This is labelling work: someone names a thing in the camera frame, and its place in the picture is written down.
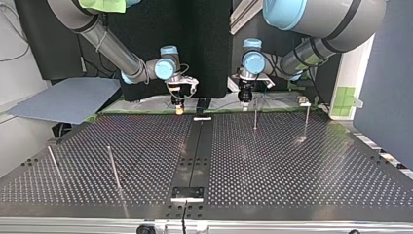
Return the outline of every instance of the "green tape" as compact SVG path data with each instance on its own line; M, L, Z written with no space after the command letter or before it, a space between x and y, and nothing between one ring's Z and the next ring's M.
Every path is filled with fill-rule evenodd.
M331 114L341 117L350 116L355 103L355 92L354 87L338 87Z

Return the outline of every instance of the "white wall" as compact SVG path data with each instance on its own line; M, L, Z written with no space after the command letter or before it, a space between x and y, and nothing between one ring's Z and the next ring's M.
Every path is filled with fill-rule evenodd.
M0 2L14 7L13 0ZM0 9L21 31L19 20L4 7ZM21 55L26 46L0 16L0 60ZM51 126L55 123L16 118L6 114L6 111L19 101L46 88L47 83L42 80L31 51L19 59L0 61L0 177L38 153L53 136Z

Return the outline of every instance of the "green cloth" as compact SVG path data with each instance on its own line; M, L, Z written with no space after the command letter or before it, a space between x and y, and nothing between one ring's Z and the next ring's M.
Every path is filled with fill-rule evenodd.
M124 13L127 10L126 0L79 0L83 8L92 8L101 12Z

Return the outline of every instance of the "table surface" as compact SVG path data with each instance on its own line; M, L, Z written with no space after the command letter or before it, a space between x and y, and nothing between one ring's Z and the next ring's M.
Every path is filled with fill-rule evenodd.
M305 118L101 116L52 148L58 167L45 150L1 178L0 216L413 222L410 178L323 113ZM173 203L174 187L204 200Z

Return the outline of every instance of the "metal pin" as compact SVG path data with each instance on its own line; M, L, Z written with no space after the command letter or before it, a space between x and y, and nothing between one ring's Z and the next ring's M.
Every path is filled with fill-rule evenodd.
M52 157L52 160L53 160L53 164L55 164L55 167L58 168L58 164L57 164L57 161L56 161L56 158L55 158L55 154L54 154L52 148L51 148L50 146L48 146L48 149L49 149L49 153L51 154L51 157Z
M309 105L309 106L307 107L306 125L308 125L308 123L309 123L310 108L311 108L311 105Z
M119 181L119 177L118 177L118 170L116 169L115 159L113 158L113 154L112 154L112 148L110 146L107 146L107 153L109 154L110 163L112 164L112 169L113 169L113 175L115 176L118 188L122 189L121 182Z
M257 130L257 119L258 119L258 110L255 110L255 119L254 119L254 130Z
M258 129L258 98L255 99L254 130Z

